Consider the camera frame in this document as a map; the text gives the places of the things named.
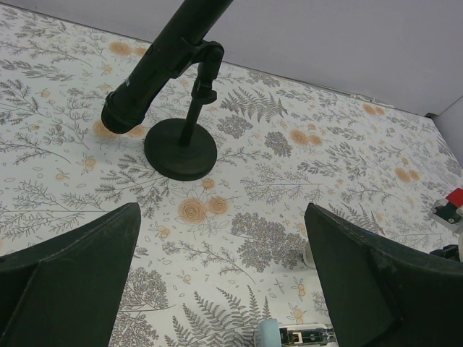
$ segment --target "round black base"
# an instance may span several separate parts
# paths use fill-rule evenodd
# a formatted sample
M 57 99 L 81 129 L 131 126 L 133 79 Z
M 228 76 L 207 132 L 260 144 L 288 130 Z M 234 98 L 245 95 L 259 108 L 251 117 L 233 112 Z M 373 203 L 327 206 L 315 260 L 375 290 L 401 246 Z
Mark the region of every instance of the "round black base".
M 166 119 L 146 135 L 145 155 L 161 175 L 177 181 L 194 181 L 211 172 L 217 160 L 217 146 L 211 134 L 196 124 L 188 147 L 179 145 L 184 119 Z

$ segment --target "red cap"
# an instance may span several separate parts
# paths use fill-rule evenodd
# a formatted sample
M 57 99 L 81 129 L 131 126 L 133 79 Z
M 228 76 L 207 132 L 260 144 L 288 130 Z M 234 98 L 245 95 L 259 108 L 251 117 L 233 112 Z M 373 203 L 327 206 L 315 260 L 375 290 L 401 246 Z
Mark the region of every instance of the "red cap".
M 463 189 L 456 188 L 452 193 L 447 197 L 447 200 L 455 205 L 457 208 L 463 206 Z

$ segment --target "black telescope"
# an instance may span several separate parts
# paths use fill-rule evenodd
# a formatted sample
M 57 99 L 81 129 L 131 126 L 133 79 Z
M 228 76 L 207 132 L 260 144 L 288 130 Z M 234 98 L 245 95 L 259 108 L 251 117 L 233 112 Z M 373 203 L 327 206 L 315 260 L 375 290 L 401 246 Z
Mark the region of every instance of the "black telescope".
M 192 181 L 208 174 L 216 162 L 216 143 L 196 121 L 202 106 L 217 99 L 212 81 L 224 48 L 203 38 L 232 1 L 185 0 L 130 76 L 106 98 L 101 120 L 111 132 L 124 134 L 142 123 L 169 79 L 200 63 L 187 119 L 161 121 L 145 139 L 148 161 L 164 176 Z

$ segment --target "black stand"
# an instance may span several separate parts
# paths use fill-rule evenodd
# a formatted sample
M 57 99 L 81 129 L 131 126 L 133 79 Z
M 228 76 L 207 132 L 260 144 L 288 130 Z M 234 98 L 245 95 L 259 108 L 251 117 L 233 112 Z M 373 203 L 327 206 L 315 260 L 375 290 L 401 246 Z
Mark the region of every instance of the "black stand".
M 224 49 L 215 44 L 206 47 L 203 54 L 204 59 L 197 68 L 187 118 L 160 121 L 151 128 L 145 139 L 145 154 L 152 167 L 177 181 L 203 178 L 217 160 L 214 139 L 196 122 L 203 105 L 217 100 L 212 82 L 217 78 Z

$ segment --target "table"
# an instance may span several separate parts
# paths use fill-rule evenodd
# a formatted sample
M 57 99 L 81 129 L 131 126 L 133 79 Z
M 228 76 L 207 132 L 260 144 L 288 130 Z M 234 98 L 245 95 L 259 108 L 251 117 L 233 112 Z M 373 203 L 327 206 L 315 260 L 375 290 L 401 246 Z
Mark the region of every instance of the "table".
M 426 216 L 462 185 L 430 119 L 223 64 L 218 100 L 200 117 L 217 164 L 173 181 L 147 164 L 143 137 L 186 116 L 195 68 L 118 136 L 101 124 L 104 98 L 148 44 L 0 12 L 0 255 L 138 201 L 110 346 L 248 346 L 268 317 L 328 323 L 317 273 L 300 259 L 309 202 L 425 252 L 456 242 Z

